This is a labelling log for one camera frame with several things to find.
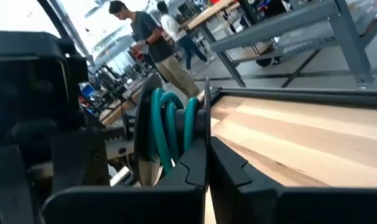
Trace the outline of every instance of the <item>cable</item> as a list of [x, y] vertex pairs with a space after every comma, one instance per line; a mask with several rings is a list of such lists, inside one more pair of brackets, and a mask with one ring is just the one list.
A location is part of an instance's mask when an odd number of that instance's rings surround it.
[[[165, 122], [162, 122], [161, 111], [165, 106]], [[188, 104], [184, 113], [184, 152], [187, 151], [192, 143], [194, 134], [195, 115], [200, 107], [198, 98], [193, 97], [188, 100]], [[150, 158], [156, 159], [156, 151], [158, 152], [161, 165], [164, 166], [165, 174], [172, 169], [172, 161], [175, 164], [179, 161], [181, 154], [179, 144], [177, 142], [175, 127], [175, 110], [183, 109], [183, 103], [172, 92], [165, 92], [162, 88], [158, 88], [151, 95], [151, 120], [149, 121], [149, 149]]]

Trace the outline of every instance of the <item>man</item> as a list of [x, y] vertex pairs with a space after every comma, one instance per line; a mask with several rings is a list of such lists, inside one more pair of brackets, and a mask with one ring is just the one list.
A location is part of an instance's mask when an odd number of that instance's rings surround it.
[[157, 8], [161, 12], [161, 25], [165, 32], [172, 40], [181, 48], [183, 48], [186, 54], [186, 69], [191, 74], [191, 58], [192, 52], [194, 52], [200, 60], [207, 63], [208, 59], [205, 56], [194, 41], [187, 35], [186, 31], [180, 28], [179, 23], [170, 15], [169, 10], [164, 1], [157, 3]]
[[198, 87], [173, 56], [172, 47], [163, 38], [157, 24], [149, 14], [132, 12], [121, 1], [111, 1], [108, 11], [120, 20], [132, 20], [132, 30], [140, 40], [132, 47], [133, 50], [141, 50], [148, 45], [149, 54], [156, 67], [171, 84], [175, 85], [188, 98], [199, 94]]

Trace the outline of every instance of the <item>khaki pants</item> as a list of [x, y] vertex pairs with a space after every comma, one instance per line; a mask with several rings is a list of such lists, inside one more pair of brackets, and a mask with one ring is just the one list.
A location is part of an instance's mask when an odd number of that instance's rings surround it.
[[156, 67], [161, 74], [171, 82], [176, 88], [182, 91], [188, 98], [197, 96], [200, 90], [195, 85], [191, 76], [182, 68], [175, 56], [170, 56], [165, 60], [156, 63]]

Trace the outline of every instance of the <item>coiled hose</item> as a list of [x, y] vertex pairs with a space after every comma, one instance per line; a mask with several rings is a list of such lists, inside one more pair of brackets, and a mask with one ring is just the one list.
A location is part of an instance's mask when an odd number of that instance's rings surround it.
[[[163, 106], [165, 106], [164, 122], [162, 122], [161, 116], [161, 108]], [[193, 141], [195, 114], [199, 107], [200, 102], [198, 98], [193, 97], [188, 100], [184, 113], [184, 152], [190, 148]], [[176, 164], [182, 156], [177, 142], [175, 110], [183, 108], [183, 103], [174, 93], [165, 92], [162, 88], [158, 88], [152, 92], [148, 152], [152, 161], [157, 160], [156, 154], [158, 152], [165, 174], [168, 174], [173, 168], [171, 159]]]

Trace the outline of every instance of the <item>person in white shirt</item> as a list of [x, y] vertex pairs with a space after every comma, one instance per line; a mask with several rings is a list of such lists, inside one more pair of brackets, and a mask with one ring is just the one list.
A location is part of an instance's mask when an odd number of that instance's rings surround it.
[[164, 1], [157, 3], [157, 8], [161, 12], [161, 26], [172, 40], [183, 50], [186, 54], [186, 69], [191, 73], [191, 58], [194, 52], [199, 59], [207, 63], [208, 59], [194, 41], [187, 35], [186, 31], [180, 28], [180, 24], [170, 15], [168, 15], [168, 6]]

